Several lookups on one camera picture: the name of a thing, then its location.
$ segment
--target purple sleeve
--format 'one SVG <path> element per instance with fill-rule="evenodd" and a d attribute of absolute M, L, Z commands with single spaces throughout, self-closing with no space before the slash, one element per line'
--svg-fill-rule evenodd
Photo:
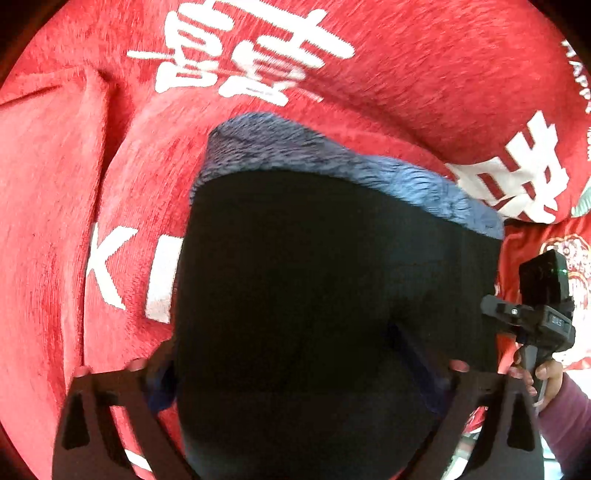
<path fill-rule="evenodd" d="M 591 400 L 563 374 L 558 395 L 540 413 L 540 433 L 565 470 L 591 442 Z"/>

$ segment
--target red cloth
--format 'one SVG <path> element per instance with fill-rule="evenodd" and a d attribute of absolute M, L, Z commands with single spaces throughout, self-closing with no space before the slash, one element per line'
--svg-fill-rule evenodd
<path fill-rule="evenodd" d="M 297 94 L 308 92 L 327 109 L 362 112 L 380 131 L 431 151 L 439 159 L 433 170 L 450 164 L 469 193 L 508 216 L 552 223 L 576 206 L 591 174 L 591 90 L 576 54 L 527 0 L 204 5 L 71 0 L 14 74 L 87 63 L 115 84 L 109 160 L 149 98 L 179 93 L 188 102 L 191 91 L 214 92 L 206 97 L 217 109 L 227 104 L 222 95 L 249 82 L 266 88 L 271 102 L 298 103 Z M 281 44 L 290 29 L 294 40 Z M 181 67 L 179 80 L 173 72 Z M 202 86 L 173 86 L 181 83 Z"/>
<path fill-rule="evenodd" d="M 95 71 L 73 69 L 30 76 L 0 95 L 0 423 L 42 480 L 66 387 L 83 361 L 107 90 Z"/>
<path fill-rule="evenodd" d="M 453 170 L 471 194 L 506 194 L 498 208 L 545 222 L 565 218 L 587 183 L 584 72 L 526 0 L 273 4 L 71 0 L 2 87 L 19 100 L 0 105 L 0 375 L 12 388 L 0 423 L 40 480 L 73 368 L 122 368 L 171 335 L 187 193 L 222 121 L 273 111 L 363 154 Z M 484 162 L 480 176 L 462 167 Z M 174 414 L 166 425 L 178 442 Z"/>

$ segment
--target handle grip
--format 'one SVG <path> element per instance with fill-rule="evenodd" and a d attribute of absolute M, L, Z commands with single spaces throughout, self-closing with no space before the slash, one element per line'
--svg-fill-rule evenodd
<path fill-rule="evenodd" d="M 533 386 L 537 393 L 532 397 L 532 400 L 535 405 L 539 401 L 543 400 L 544 394 L 546 392 L 546 385 L 548 384 L 547 380 L 540 380 L 535 376 L 535 370 L 541 364 L 548 361 L 551 358 L 551 354 L 540 351 L 534 345 L 524 345 L 519 349 L 519 352 L 521 354 L 520 366 L 526 369 L 534 379 Z"/>

